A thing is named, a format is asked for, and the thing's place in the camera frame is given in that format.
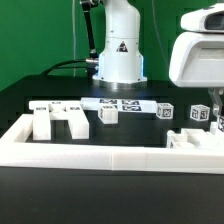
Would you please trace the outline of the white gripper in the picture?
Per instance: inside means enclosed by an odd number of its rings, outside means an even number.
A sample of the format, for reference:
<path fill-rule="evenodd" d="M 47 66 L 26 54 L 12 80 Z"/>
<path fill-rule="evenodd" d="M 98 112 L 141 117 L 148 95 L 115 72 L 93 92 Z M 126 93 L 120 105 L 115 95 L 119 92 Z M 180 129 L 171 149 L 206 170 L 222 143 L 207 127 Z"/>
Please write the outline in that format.
<path fill-rule="evenodd" d="M 224 3 L 184 14 L 184 32 L 176 39 L 169 78 L 178 87 L 211 87 L 213 115 L 222 115 L 224 87 Z"/>

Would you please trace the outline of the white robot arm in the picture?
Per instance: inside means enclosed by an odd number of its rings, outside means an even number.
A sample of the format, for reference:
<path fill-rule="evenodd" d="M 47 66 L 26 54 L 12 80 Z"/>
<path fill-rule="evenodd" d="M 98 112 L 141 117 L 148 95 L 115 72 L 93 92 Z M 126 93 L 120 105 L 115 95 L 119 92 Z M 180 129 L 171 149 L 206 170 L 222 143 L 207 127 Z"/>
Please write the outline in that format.
<path fill-rule="evenodd" d="M 145 84 L 139 52 L 140 14 L 127 0 L 103 0 L 105 48 L 93 81 L 112 89 Z M 176 39 L 169 78 L 178 87 L 207 88 L 213 114 L 224 117 L 224 0 L 181 17 L 184 32 Z"/>

